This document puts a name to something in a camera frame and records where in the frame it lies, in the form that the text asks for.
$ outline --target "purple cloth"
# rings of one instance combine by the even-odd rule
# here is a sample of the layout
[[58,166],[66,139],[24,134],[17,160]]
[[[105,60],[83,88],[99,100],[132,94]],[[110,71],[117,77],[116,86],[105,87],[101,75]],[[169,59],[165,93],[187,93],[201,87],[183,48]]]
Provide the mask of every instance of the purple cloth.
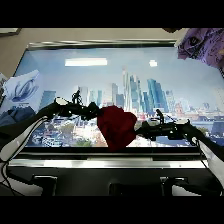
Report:
[[224,28],[191,28],[178,46],[178,59],[193,58],[209,66],[224,66]]

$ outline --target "red fabric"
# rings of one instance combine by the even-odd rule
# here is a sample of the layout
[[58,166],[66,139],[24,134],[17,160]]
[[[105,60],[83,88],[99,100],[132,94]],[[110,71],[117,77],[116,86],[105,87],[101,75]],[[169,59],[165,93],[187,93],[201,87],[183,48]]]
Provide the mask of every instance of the red fabric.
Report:
[[97,125],[108,147],[111,151],[125,148],[136,138],[136,116],[116,106],[103,107],[101,110],[102,114],[97,117]]

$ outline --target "blue sky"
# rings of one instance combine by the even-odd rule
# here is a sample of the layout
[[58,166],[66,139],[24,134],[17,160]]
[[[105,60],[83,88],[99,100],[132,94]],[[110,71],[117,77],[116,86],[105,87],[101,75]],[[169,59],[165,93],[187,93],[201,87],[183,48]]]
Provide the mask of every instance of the blue sky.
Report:
[[[108,65],[65,67],[65,59],[88,57],[107,58]],[[156,60],[158,66],[150,67],[150,60]],[[193,59],[177,59],[176,49],[172,47],[27,51],[16,75],[37,69],[44,90],[56,90],[57,96],[70,100],[76,85],[98,90],[114,82],[122,93],[123,66],[131,75],[139,77],[142,91],[148,92],[146,80],[152,78],[161,83],[164,91],[173,90],[175,99],[186,98],[194,107],[208,102],[214,109],[212,91],[217,87],[224,88],[217,69]]]

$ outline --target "beige floor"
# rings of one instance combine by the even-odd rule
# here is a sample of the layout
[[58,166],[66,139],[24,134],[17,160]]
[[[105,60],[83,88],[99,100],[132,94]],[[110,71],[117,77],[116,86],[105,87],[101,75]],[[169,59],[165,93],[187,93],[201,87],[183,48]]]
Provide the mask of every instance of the beige floor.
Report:
[[161,28],[23,28],[19,35],[0,37],[0,72],[13,75],[28,45],[33,42],[63,40],[177,39]]

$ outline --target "screen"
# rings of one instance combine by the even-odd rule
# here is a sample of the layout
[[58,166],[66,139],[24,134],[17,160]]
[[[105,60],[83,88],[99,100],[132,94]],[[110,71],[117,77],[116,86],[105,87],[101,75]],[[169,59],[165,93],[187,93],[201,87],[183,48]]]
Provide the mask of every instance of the screen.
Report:
[[[36,113],[56,97],[71,101],[78,89],[82,103],[116,105],[151,121],[159,108],[166,122],[189,119],[214,142],[224,145],[224,83],[218,69],[193,59],[177,59],[174,47],[92,48],[26,51],[15,77],[38,71],[38,89],[27,100],[4,99],[0,114],[30,106]],[[107,147],[96,119],[55,116],[31,135],[29,147]],[[185,140],[137,137],[129,147],[189,147]]]

